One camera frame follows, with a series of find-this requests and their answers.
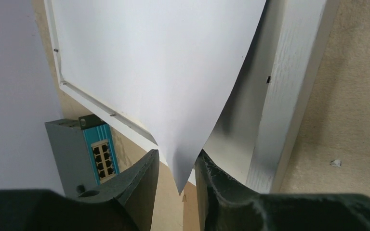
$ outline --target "paint spot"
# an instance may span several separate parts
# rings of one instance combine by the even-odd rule
[[[340,159],[331,160],[330,165],[333,167],[341,167],[341,160]]]

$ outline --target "white frame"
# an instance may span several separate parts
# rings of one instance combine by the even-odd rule
[[[267,5],[256,54],[266,60],[255,73],[271,73],[271,80],[249,172],[242,172],[246,185],[260,193],[280,188],[339,0],[270,0]],[[142,149],[157,149],[141,125],[64,80],[52,0],[45,0],[45,8],[60,89]],[[160,161],[167,164],[163,156]],[[188,181],[196,184],[194,170]]]

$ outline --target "white wall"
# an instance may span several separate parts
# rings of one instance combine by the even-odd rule
[[[61,117],[30,0],[0,0],[0,189],[63,194],[44,127]]]

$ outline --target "white debris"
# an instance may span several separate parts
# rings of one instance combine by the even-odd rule
[[[340,159],[331,160],[330,165],[333,167],[341,167],[341,160]]]

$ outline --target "flexible white sheet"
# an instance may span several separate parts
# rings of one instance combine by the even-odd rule
[[[61,74],[141,121],[182,191],[233,88],[264,3],[53,0]]]

